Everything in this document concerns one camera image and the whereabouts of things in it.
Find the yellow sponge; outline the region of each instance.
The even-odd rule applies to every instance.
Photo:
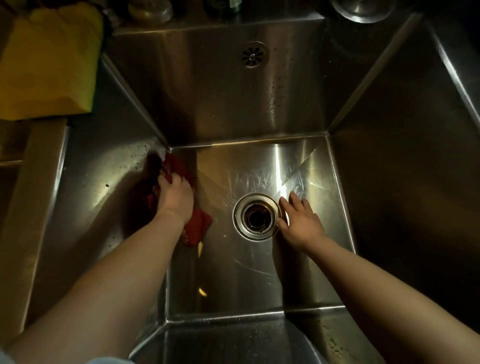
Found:
[[[91,112],[102,37],[84,2],[17,18],[0,60],[0,119]]]

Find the red cloth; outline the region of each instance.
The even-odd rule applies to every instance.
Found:
[[[162,171],[163,172],[161,173],[164,174],[165,179],[169,183],[172,183],[172,173],[176,173],[180,177],[185,177],[190,183],[190,186],[192,186],[193,192],[195,193],[195,189],[197,187],[197,179],[195,178],[195,176],[189,173],[187,167],[176,155],[171,153],[167,153],[165,155],[165,160],[162,163]],[[159,191],[160,186],[156,185],[154,187],[154,191],[155,190]],[[148,208],[150,209],[152,214],[155,215],[158,205],[158,200],[155,192],[147,197],[147,203]],[[212,222],[212,217],[208,215],[205,211],[194,208],[192,218],[183,228],[183,232],[180,238],[182,240],[182,243],[186,246],[196,246],[200,242],[200,240],[202,240],[203,236],[205,235]]]

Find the stainless steel sink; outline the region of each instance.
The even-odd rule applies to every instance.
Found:
[[[162,29],[116,32],[99,68],[94,113],[69,119],[56,201],[18,330],[149,220],[144,198],[166,151],[196,175],[196,203],[214,222],[201,249],[177,246],[133,361],[323,363],[322,356],[329,363],[383,362],[310,259],[274,228],[262,240],[238,229],[236,206],[245,196],[260,194],[275,204],[291,190],[310,200],[340,245],[476,327],[461,298],[475,302],[474,294],[445,299],[442,282],[421,269],[423,260],[401,249],[415,245],[410,236],[423,237],[428,244],[415,251],[423,249],[426,266],[442,273],[445,260],[438,256],[456,251],[444,248],[455,239],[447,234],[435,245],[432,217],[447,216],[435,214],[435,206],[443,212],[456,206],[465,219],[452,218],[449,231],[467,231],[465,246],[479,243],[470,223],[480,195],[472,121],[477,78],[455,63],[471,50],[468,41],[458,36],[462,46],[451,51],[436,23],[419,25],[420,17],[406,12],[365,26],[324,18],[305,3],[230,21],[212,21],[197,9]],[[263,53],[258,67],[244,63],[249,48]],[[469,55],[471,71],[480,62]],[[390,110],[401,117],[391,118]],[[407,173],[418,160],[416,174]],[[429,162],[436,173],[427,173]],[[455,171],[468,180],[468,193],[452,192],[462,189],[461,178],[442,177]],[[15,178],[12,169],[5,173]],[[439,190],[451,199],[435,194],[422,200],[427,207],[412,203],[419,193],[411,188],[415,176],[429,186],[446,183]],[[422,191],[420,197],[428,196]],[[461,208],[467,199],[469,207]],[[468,251],[478,262],[475,249]],[[454,257],[448,287],[465,277],[477,282],[478,270],[470,264],[462,270],[462,258]]]

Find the drain ring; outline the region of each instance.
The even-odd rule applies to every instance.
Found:
[[[233,209],[233,223],[244,237],[250,240],[265,240],[276,233],[275,223],[281,215],[277,203],[264,194],[248,194],[242,197]]]

